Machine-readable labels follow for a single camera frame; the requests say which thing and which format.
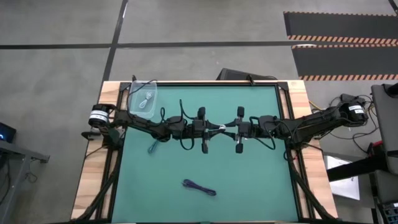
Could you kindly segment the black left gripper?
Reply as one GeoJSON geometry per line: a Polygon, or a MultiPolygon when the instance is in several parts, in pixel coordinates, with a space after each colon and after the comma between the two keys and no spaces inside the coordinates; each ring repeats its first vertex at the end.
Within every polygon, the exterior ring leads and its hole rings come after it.
{"type": "Polygon", "coordinates": [[[197,116],[193,119],[193,132],[196,135],[201,137],[201,151],[204,154],[208,154],[208,143],[207,138],[212,138],[217,134],[223,133],[224,125],[223,124],[213,124],[210,121],[205,120],[205,107],[200,107],[197,112],[197,116]]]}

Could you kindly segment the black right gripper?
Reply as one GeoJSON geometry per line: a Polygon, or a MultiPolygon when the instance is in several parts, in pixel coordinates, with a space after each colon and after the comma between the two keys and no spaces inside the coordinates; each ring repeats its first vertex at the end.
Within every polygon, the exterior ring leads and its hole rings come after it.
{"type": "Polygon", "coordinates": [[[237,126],[238,127],[237,134],[230,132],[223,132],[224,135],[236,140],[237,154],[243,153],[243,138],[250,138],[253,130],[252,124],[250,122],[243,121],[243,118],[244,118],[244,107],[239,106],[237,108],[237,118],[234,119],[232,122],[225,124],[226,127],[237,126]]]}

